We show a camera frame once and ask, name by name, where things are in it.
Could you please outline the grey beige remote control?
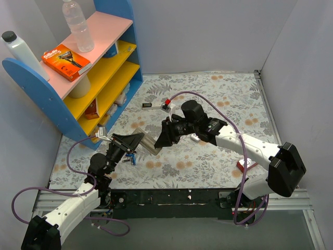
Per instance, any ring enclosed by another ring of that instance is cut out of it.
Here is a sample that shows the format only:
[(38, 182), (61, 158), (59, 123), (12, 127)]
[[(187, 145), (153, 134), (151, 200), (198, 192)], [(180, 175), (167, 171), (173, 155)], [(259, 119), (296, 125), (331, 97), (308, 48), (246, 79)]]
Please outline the grey beige remote control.
[(155, 148), (155, 143), (156, 140), (147, 132), (145, 132), (141, 128), (136, 128), (132, 134), (138, 134), (138, 133), (143, 133), (144, 136), (140, 140), (139, 144), (144, 147), (146, 150), (148, 150), (152, 155), (157, 156), (159, 152), (161, 151), (161, 148)]

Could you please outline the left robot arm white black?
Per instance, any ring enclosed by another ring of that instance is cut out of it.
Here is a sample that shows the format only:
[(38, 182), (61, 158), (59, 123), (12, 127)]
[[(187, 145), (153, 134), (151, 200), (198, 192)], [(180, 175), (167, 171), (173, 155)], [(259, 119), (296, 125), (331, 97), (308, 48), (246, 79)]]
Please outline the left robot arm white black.
[(112, 179), (125, 154), (134, 153), (144, 133), (131, 135), (113, 134), (105, 154), (94, 154), (89, 162), (86, 178), (67, 199), (44, 217), (34, 216), (28, 223), (21, 249), (61, 249), (70, 232), (95, 208), (106, 208), (111, 204)]

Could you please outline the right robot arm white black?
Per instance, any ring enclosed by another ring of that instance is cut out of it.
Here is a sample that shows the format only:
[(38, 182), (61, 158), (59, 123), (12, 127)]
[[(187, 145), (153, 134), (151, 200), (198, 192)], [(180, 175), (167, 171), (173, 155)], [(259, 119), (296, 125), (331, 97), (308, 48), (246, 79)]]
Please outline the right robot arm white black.
[(247, 156), (267, 171), (259, 177), (247, 179), (243, 188), (235, 194), (236, 203), (247, 207), (254, 199), (276, 193), (290, 197), (306, 173), (305, 165), (297, 148), (286, 142), (284, 145), (261, 141), (246, 134), (239, 134), (227, 122), (209, 118), (195, 100), (182, 104), (183, 117), (173, 112), (173, 105), (166, 101), (161, 109), (169, 116), (162, 121), (162, 131), (155, 148), (170, 147), (180, 141), (181, 136), (195, 134), (200, 140), (230, 149)]

